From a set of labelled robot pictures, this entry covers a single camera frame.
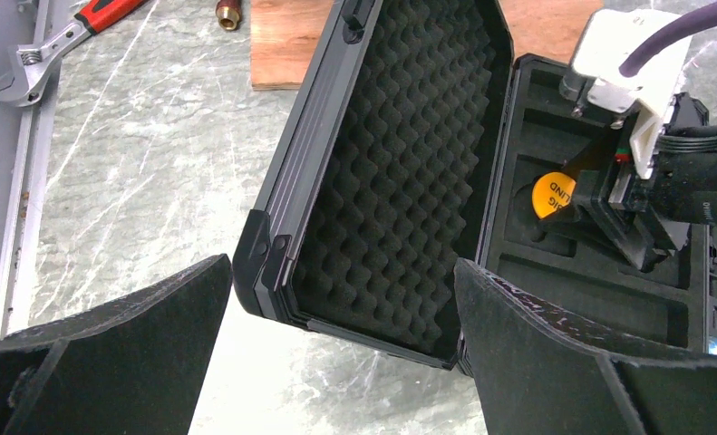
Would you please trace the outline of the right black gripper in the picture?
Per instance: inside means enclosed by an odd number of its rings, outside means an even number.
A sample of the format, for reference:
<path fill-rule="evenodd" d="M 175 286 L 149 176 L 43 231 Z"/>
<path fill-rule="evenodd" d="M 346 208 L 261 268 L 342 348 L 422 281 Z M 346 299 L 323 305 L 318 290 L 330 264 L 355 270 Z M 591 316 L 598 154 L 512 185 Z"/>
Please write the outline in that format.
<path fill-rule="evenodd" d="M 688 93 L 674 101 L 649 179 L 641 179 L 632 162 L 635 117 L 629 117 L 558 171 L 577 184 L 566 207 L 538 218 L 539 228 L 649 272 L 688 244 L 692 224 L 717 227 L 717 125 Z"/>

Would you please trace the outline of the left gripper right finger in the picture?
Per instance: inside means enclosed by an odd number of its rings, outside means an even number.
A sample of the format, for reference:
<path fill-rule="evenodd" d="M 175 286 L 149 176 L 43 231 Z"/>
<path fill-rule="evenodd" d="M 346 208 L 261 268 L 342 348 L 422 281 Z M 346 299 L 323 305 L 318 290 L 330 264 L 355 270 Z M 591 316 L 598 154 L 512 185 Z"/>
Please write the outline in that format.
<path fill-rule="evenodd" d="M 717 355 L 619 332 L 468 259 L 454 268 L 491 434 L 717 434 Z"/>

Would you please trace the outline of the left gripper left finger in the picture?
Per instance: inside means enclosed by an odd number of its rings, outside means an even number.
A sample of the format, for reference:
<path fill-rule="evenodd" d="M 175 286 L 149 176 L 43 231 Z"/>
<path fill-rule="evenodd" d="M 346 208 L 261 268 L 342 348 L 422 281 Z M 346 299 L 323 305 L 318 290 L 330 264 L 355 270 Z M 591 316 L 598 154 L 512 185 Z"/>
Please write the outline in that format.
<path fill-rule="evenodd" d="M 232 284 L 226 255 L 0 340 L 0 434 L 185 434 Z"/>

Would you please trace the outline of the orange big blind button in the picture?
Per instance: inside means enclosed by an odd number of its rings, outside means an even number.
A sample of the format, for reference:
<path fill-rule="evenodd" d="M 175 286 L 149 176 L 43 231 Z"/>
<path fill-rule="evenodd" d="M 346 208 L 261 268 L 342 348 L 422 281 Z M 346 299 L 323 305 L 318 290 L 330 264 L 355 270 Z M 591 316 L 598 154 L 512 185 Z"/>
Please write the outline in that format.
<path fill-rule="evenodd" d="M 546 218 L 566 207 L 577 182 L 562 172 L 549 172 L 541 176 L 531 190 L 531 203 L 536 216 Z"/>

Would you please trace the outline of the black foam-lined poker case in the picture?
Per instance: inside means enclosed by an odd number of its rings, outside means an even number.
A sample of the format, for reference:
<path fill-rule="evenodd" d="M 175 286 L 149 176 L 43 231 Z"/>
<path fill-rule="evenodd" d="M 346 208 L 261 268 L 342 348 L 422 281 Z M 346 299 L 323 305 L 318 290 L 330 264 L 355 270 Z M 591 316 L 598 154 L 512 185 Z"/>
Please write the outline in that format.
<path fill-rule="evenodd" d="M 515 58 L 495 1 L 338 1 L 233 257 L 249 314 L 470 372 L 452 268 L 468 258 L 628 334 L 717 336 L 717 228 L 648 273 L 533 225 L 531 183 L 609 122 L 566 67 Z"/>

